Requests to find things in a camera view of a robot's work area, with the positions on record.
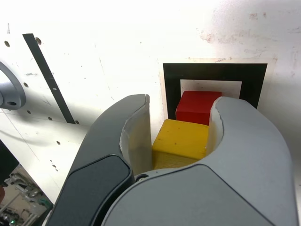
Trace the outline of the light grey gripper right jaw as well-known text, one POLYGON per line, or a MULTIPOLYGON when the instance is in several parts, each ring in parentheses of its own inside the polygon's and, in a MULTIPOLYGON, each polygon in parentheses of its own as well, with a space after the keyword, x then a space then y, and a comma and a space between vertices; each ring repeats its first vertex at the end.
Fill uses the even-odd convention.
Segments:
POLYGON ((293 164, 278 129, 247 101, 218 98, 206 157, 149 171, 112 204, 104 226, 292 226, 293 164))

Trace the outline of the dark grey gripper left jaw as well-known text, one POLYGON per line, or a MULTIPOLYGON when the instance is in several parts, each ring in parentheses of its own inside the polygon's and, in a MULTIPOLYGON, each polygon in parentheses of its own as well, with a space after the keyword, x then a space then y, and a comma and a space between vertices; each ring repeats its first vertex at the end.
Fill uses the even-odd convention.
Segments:
POLYGON ((150 97, 130 95, 102 113, 88 130, 49 226, 99 226, 135 176, 152 169, 150 97))

